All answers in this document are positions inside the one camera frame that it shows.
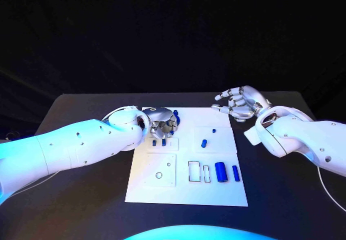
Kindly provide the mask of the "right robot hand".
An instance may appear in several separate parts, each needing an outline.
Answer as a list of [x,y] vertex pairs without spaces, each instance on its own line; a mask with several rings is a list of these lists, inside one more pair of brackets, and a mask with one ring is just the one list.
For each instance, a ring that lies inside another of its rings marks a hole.
[[258,117],[272,107],[269,100],[248,85],[230,88],[215,96],[216,101],[223,98],[228,98],[228,106],[213,104],[210,109],[230,115],[240,123],[252,117]]

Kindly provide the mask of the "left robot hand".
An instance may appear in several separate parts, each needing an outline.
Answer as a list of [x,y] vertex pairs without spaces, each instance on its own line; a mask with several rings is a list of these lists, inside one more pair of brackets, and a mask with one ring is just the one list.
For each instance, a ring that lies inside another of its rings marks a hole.
[[180,117],[177,110],[164,107],[150,107],[142,110],[148,117],[150,135],[155,139],[167,139],[178,129]]

